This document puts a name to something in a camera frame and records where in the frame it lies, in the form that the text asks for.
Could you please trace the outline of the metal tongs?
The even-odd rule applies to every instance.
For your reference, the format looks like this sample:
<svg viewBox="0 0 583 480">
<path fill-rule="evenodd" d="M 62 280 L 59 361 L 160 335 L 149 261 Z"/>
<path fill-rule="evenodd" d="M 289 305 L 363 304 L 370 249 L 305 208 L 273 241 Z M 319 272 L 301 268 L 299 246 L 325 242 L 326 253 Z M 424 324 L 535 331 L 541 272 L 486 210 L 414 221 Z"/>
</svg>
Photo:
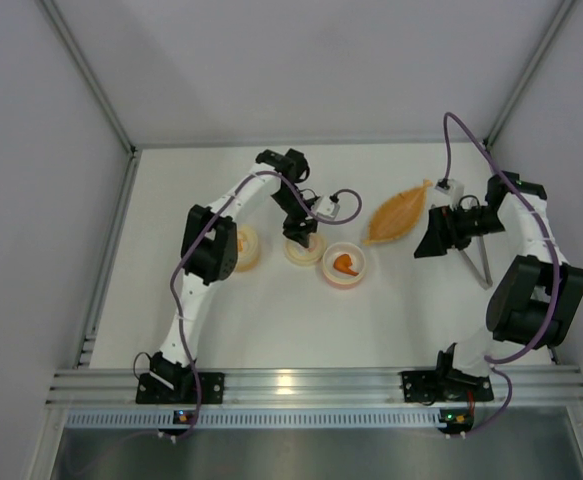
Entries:
<svg viewBox="0 0 583 480">
<path fill-rule="evenodd" d="M 460 258 L 472 274 L 473 278 L 477 281 L 478 285 L 483 290 L 488 290 L 493 286 L 493 279 L 483 236 L 477 238 L 477 247 L 480 260 L 479 265 L 476 265 L 473 262 L 465 249 L 458 250 L 457 253 L 460 255 Z"/>
</svg>

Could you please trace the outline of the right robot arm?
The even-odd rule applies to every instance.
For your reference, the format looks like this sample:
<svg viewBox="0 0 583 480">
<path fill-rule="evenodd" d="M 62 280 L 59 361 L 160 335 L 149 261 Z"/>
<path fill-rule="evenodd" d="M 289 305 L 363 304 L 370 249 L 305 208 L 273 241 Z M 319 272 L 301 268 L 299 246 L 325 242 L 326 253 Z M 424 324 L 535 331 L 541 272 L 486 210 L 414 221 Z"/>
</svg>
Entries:
<svg viewBox="0 0 583 480">
<path fill-rule="evenodd" d="M 463 253 L 471 241 L 495 233 L 506 235 L 513 255 L 488 302 L 484 326 L 437 357 L 439 381 L 475 386 L 492 365 L 564 341 L 583 297 L 583 269 L 560 252 L 542 185 L 503 172 L 488 180 L 483 201 L 473 198 L 468 206 L 462 204 L 468 197 L 462 183 L 441 179 L 435 189 L 443 202 L 429 209 L 415 257 Z"/>
</svg>

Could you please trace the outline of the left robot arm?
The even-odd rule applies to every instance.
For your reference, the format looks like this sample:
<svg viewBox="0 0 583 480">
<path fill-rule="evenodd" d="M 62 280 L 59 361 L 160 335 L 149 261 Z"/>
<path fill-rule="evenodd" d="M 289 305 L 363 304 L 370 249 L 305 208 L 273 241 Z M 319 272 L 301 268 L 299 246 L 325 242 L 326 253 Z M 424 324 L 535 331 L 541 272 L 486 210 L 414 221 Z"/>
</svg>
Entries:
<svg viewBox="0 0 583 480">
<path fill-rule="evenodd" d="M 246 175 L 218 200 L 195 204 L 188 212 L 180 260 L 171 274 L 174 319 L 158 351 L 151 356 L 150 375 L 174 387 L 195 376 L 197 343 L 215 291 L 236 270 L 238 224 L 266 199 L 284 212 L 283 236 L 307 248 L 320 222 L 333 218 L 321 213 L 321 197 L 305 197 L 298 185 L 308 179 L 305 155 L 290 149 L 281 154 L 259 153 Z"/>
</svg>

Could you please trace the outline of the orange shrimp food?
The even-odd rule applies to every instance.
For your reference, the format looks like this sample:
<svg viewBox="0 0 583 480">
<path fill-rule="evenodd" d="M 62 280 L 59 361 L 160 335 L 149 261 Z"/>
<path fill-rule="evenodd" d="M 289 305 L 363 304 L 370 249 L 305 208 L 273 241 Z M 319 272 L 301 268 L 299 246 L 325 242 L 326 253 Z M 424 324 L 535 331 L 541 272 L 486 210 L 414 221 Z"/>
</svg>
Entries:
<svg viewBox="0 0 583 480">
<path fill-rule="evenodd" d="M 349 254 L 341 254 L 337 256 L 333 262 L 333 268 L 345 275 L 358 276 L 359 273 L 353 269 L 353 260 Z"/>
</svg>

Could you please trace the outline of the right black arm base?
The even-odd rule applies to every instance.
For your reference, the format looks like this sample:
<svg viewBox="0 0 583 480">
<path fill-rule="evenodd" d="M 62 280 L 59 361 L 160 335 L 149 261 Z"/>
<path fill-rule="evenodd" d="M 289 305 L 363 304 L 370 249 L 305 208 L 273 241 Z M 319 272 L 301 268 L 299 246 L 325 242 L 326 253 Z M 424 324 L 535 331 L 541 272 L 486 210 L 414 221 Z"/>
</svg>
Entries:
<svg viewBox="0 0 583 480">
<path fill-rule="evenodd" d="M 488 377 L 465 374 L 443 374 L 436 370 L 410 370 L 400 373 L 404 401 L 433 404 L 436 402 L 466 402 L 469 393 L 477 402 L 494 400 Z"/>
</svg>

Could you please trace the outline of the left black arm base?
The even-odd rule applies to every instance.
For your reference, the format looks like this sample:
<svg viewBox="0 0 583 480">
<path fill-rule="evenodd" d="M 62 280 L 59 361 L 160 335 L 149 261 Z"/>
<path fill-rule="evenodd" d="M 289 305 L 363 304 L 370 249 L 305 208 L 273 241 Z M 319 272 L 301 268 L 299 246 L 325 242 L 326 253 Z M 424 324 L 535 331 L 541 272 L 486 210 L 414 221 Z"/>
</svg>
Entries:
<svg viewBox="0 0 583 480">
<path fill-rule="evenodd" d="M 160 380 L 152 373 L 139 377 L 135 401 L 137 404 L 195 404 L 201 393 L 203 405 L 223 403 L 225 374 L 221 372 L 199 373 L 200 385 L 196 384 L 191 372 L 184 376 L 178 385 Z"/>
</svg>

